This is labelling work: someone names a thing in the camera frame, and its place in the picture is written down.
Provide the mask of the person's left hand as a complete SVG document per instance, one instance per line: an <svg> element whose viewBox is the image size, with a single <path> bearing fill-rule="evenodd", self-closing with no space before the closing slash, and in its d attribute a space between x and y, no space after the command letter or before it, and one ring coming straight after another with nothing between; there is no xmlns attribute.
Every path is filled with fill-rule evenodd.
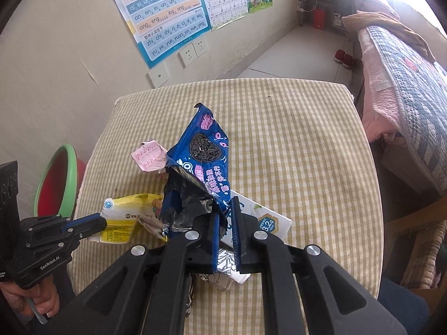
<svg viewBox="0 0 447 335"><path fill-rule="evenodd" d="M21 289L13 281L1 282L1 292L10 307L25 316L34 316L26 298L33 300L38 313L41 315L52 317L60 309L59 295L52 275L44 278L30 289Z"/></svg>

